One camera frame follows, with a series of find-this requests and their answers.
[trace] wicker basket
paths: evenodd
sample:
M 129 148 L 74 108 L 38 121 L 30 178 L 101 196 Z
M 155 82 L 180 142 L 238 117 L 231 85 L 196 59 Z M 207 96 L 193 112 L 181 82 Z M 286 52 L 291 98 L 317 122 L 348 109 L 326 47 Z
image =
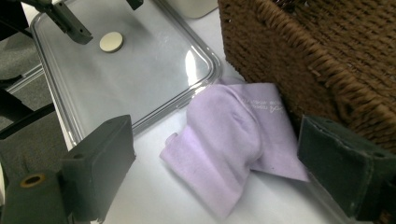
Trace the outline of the wicker basket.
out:
M 296 127 L 303 114 L 341 122 L 396 153 L 396 1 L 219 0 L 227 61 L 274 82 Z

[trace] folded cloth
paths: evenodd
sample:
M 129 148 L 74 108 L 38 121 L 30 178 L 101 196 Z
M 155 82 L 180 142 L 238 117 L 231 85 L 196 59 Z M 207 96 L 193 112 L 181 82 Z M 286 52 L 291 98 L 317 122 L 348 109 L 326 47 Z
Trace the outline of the folded cloth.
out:
M 160 155 L 219 217 L 231 213 L 249 169 L 307 179 L 275 85 L 234 83 L 195 96 L 186 127 Z

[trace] lavender cloth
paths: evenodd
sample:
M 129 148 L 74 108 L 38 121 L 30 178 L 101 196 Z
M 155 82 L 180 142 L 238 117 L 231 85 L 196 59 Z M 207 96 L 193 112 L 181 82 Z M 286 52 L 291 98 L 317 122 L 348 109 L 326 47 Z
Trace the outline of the lavender cloth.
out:
M 232 83 L 195 96 L 187 126 L 160 155 L 219 217 L 233 210 L 249 169 L 307 180 L 275 85 Z

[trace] white table surface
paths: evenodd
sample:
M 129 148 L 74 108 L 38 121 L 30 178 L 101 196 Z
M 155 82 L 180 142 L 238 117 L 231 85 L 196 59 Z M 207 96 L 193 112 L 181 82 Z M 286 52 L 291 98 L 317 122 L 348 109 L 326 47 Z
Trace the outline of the white table surface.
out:
M 35 12 L 24 8 L 30 22 Z M 186 22 L 217 54 L 222 74 L 241 77 L 225 61 L 219 11 Z M 231 215 L 219 220 L 159 158 L 166 138 L 180 132 L 186 124 L 185 114 L 186 108 L 175 111 L 134 137 L 136 161 L 120 186 L 105 223 L 355 223 L 326 208 L 312 194 L 309 184 L 258 172 L 249 175 Z

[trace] beige round disc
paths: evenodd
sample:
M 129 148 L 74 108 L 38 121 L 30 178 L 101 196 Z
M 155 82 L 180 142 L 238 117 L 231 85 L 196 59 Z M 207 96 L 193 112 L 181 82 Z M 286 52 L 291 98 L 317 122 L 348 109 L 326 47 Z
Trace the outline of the beige round disc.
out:
M 116 52 L 122 47 L 123 39 L 119 32 L 111 32 L 100 40 L 100 49 L 107 53 Z

